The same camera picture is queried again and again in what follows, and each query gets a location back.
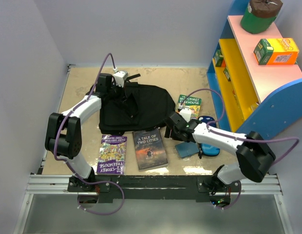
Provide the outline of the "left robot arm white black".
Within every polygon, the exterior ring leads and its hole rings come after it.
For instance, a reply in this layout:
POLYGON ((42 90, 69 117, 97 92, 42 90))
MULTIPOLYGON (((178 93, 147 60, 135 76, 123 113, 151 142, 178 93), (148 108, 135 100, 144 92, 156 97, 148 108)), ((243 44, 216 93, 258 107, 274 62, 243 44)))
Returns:
POLYGON ((73 173, 69 183, 84 191, 96 186, 93 168, 82 155, 81 125, 101 109, 102 101, 120 95, 128 72, 101 73, 84 98, 74 107, 60 113, 52 113, 48 119, 45 149, 53 153, 55 160, 64 162, 73 173))

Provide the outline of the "blue leather wallet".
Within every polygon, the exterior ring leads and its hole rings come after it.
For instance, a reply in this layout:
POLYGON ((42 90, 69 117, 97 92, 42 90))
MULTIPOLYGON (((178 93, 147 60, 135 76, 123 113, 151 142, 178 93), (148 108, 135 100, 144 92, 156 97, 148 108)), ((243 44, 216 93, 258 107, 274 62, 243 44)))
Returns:
POLYGON ((175 149, 180 158, 185 158, 199 153, 199 148, 194 142, 182 142, 175 145, 175 149))

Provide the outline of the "black student backpack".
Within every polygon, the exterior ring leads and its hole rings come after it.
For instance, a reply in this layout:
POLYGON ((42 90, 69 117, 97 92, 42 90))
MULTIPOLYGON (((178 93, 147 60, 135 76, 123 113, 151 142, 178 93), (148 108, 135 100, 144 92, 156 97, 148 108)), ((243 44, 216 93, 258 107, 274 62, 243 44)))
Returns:
POLYGON ((102 101, 98 125, 102 134, 121 136, 166 126, 164 119, 175 111, 173 98, 164 88, 131 81, 139 76, 126 78, 122 96, 102 101))

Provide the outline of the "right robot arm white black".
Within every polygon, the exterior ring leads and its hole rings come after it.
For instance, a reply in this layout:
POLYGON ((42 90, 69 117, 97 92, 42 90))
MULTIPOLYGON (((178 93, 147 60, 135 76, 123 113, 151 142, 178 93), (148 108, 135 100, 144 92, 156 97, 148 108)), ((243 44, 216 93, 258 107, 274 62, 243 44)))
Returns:
POLYGON ((222 192, 231 183, 249 179, 260 183, 274 163, 276 156, 257 132, 239 134, 208 126, 196 119, 186 121, 177 112, 164 119, 165 137, 184 142, 208 144, 237 157, 237 162, 221 165, 203 185, 222 192))

